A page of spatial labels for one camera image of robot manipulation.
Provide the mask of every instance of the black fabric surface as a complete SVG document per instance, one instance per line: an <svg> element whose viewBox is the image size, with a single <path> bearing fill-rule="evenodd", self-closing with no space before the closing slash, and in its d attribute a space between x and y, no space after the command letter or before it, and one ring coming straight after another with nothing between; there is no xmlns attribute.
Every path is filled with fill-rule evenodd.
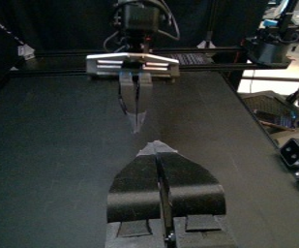
<svg viewBox="0 0 299 248"><path fill-rule="evenodd" d="M217 73L154 85L142 133L117 81L14 78L0 92L0 247L105 247L107 191L161 140L221 181L239 247L299 247L299 189Z"/></svg>

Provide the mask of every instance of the black plastic piece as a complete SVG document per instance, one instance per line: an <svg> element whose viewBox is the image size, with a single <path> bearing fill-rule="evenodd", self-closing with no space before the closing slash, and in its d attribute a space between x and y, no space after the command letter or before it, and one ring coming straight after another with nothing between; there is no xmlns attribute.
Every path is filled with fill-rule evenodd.
<svg viewBox="0 0 299 248"><path fill-rule="evenodd" d="M107 221L159 219L155 156L139 156L114 178L107 196Z"/></svg>
<svg viewBox="0 0 299 248"><path fill-rule="evenodd" d="M139 155L107 196L107 247L234 247L223 187L177 152Z"/></svg>
<svg viewBox="0 0 299 248"><path fill-rule="evenodd" d="M282 160L291 168L299 167L299 139L291 139L279 150Z"/></svg>

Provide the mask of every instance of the black cable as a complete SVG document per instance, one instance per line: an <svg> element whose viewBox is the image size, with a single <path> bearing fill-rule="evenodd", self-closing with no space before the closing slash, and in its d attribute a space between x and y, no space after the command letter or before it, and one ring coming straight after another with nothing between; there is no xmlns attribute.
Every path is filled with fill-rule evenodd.
<svg viewBox="0 0 299 248"><path fill-rule="evenodd" d="M175 41L179 41L181 40L181 30L179 30L179 26L178 26L178 22L177 22L177 19L175 19L175 16L174 16L174 13L171 12L170 8L169 8L169 5L166 4L165 0L161 0L161 2L163 3L165 5L165 8L167 9L170 15L171 15L171 19L173 19L173 22L174 22L174 26L175 26L175 32L177 32L177 36L169 36L171 39L174 39Z"/></svg>
<svg viewBox="0 0 299 248"><path fill-rule="evenodd" d="M107 43L110 42L110 40L119 34L119 31L114 32L105 40L103 43L103 48L106 50L106 52L110 52L110 50L107 49Z"/></svg>
<svg viewBox="0 0 299 248"><path fill-rule="evenodd" d="M5 31L19 43L19 45L25 45L25 41L21 40L21 38L7 29L7 27L0 23L0 30Z"/></svg>

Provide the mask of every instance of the black table surface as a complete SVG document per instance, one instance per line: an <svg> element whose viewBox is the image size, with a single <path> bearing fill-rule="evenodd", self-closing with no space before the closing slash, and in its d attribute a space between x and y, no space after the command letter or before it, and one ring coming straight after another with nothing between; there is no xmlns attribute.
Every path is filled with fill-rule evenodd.
<svg viewBox="0 0 299 248"><path fill-rule="evenodd" d="M161 140L219 179L239 247L299 247L299 188L217 73L154 83L142 133L117 80L13 78L0 92L0 247L105 247L107 191Z"/></svg>

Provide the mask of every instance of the metal gripper bracket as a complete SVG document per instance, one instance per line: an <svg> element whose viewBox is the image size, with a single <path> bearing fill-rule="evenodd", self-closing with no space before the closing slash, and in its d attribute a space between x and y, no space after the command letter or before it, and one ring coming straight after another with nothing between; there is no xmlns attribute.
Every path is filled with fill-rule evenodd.
<svg viewBox="0 0 299 248"><path fill-rule="evenodd" d="M151 75L149 73L121 72L119 74L119 103L127 114L134 133L139 133L145 124L150 96L153 91Z"/></svg>
<svg viewBox="0 0 299 248"><path fill-rule="evenodd" d="M87 56L90 77L119 76L119 103L133 125L141 132L151 96L151 78L175 79L179 61L149 53L109 53Z"/></svg>
<svg viewBox="0 0 299 248"><path fill-rule="evenodd" d="M114 178L106 248L237 248L223 187L202 165L161 141Z"/></svg>

